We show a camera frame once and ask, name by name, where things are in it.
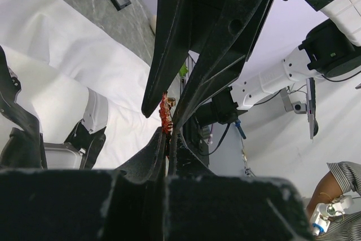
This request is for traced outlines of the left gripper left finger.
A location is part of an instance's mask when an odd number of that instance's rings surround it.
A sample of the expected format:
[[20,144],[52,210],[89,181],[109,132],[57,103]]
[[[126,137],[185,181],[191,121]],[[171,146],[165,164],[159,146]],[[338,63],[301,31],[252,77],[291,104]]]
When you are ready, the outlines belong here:
[[1,239],[163,240],[165,141],[113,170],[1,170]]

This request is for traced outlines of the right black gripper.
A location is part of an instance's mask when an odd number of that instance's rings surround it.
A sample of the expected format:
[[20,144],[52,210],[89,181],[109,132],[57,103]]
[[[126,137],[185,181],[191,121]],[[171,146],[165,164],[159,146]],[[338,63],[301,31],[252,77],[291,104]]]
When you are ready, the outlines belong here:
[[187,53],[199,55],[173,115],[183,125],[202,103],[239,78],[274,0],[157,0],[156,36],[142,102],[150,117]]

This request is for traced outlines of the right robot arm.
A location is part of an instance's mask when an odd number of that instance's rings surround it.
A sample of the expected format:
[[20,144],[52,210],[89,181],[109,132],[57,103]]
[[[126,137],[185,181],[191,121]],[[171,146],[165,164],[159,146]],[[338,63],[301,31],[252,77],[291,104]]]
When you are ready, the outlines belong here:
[[[250,58],[274,0],[157,0],[155,49],[142,113],[150,117],[188,52],[199,54],[180,96],[174,124],[237,80]],[[305,0],[320,10],[334,0]]]

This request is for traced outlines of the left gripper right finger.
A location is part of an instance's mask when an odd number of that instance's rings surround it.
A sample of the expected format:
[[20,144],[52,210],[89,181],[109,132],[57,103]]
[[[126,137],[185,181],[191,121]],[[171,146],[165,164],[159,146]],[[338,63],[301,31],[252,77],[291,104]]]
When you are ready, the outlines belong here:
[[291,182],[217,176],[175,133],[166,178],[166,239],[312,240],[312,234]]

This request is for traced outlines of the white printed t-shirt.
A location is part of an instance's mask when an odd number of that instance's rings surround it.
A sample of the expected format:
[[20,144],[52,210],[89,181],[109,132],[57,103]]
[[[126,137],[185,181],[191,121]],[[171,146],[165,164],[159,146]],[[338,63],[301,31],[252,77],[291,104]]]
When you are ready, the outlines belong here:
[[22,84],[18,102],[48,143],[80,126],[89,91],[106,98],[98,169],[129,160],[161,125],[158,113],[140,110],[149,65],[63,0],[1,0],[1,46]]

